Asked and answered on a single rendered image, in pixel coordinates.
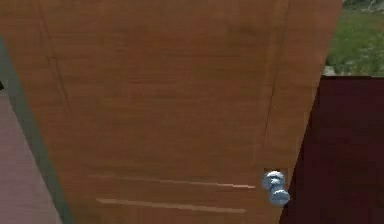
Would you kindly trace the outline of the window with green view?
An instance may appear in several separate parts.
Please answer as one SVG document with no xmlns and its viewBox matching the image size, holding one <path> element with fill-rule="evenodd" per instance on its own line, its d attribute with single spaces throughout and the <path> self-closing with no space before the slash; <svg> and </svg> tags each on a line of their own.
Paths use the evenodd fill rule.
<svg viewBox="0 0 384 224">
<path fill-rule="evenodd" d="M 384 0 L 343 0 L 325 76 L 384 77 Z"/>
</svg>

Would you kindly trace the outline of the silver round door knob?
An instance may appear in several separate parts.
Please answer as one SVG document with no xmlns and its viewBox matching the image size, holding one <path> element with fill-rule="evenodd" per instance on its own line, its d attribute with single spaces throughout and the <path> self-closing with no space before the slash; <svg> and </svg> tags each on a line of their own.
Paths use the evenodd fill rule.
<svg viewBox="0 0 384 224">
<path fill-rule="evenodd" d="M 280 171 L 269 171 L 262 178 L 262 187 L 268 191 L 271 204 L 284 206 L 290 200 L 290 194 L 285 189 L 285 176 Z"/>
</svg>

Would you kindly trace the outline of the brown wooden room door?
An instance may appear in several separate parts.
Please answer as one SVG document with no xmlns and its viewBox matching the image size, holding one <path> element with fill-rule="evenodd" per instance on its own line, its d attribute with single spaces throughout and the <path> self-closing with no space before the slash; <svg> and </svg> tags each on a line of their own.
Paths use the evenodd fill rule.
<svg viewBox="0 0 384 224">
<path fill-rule="evenodd" d="M 342 0 L 0 0 L 0 83 L 63 224 L 279 224 Z"/>
</svg>

